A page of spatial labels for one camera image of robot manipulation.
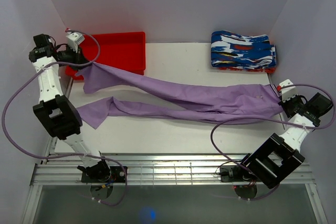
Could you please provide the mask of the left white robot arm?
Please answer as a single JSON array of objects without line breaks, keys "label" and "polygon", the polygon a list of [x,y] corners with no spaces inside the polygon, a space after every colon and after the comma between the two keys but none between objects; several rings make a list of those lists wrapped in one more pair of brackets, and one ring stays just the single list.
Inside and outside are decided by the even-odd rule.
[{"label": "left white robot arm", "polygon": [[39,74],[39,102],[33,112],[51,137],[64,141],[75,153],[81,154],[80,171],[95,182],[107,182],[111,178],[111,168],[101,159],[100,152],[82,139],[82,119],[61,89],[59,66],[69,63],[79,70],[89,62],[80,47],[85,39],[83,34],[69,31],[66,38],[65,50],[59,51],[51,36],[33,37],[35,48],[28,57]]}]

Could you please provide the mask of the purple trousers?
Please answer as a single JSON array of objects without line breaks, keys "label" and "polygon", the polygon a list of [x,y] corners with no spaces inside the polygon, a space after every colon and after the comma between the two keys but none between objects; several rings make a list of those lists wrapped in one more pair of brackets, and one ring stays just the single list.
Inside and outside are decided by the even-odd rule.
[{"label": "purple trousers", "polygon": [[180,106],[179,110],[142,102],[104,98],[77,108],[81,118],[97,129],[109,116],[135,116],[177,119],[206,123],[249,124],[258,118],[281,113],[280,97],[271,84],[239,84],[209,87],[153,79],[125,70],[93,63],[79,71],[84,78],[83,91],[93,94],[101,89],[130,86]]}]

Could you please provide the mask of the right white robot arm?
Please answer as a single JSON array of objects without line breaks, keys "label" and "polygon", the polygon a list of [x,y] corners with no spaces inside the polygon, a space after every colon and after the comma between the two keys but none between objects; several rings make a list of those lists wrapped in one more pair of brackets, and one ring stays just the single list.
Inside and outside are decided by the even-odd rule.
[{"label": "right white robot arm", "polygon": [[311,127],[320,125],[320,117],[333,108],[332,101],[316,93],[309,101],[303,102],[302,96],[281,102],[290,126],[284,133],[271,135],[254,153],[248,154],[237,167],[238,177],[250,180],[256,176],[269,189],[277,186],[305,160],[300,147]]}]

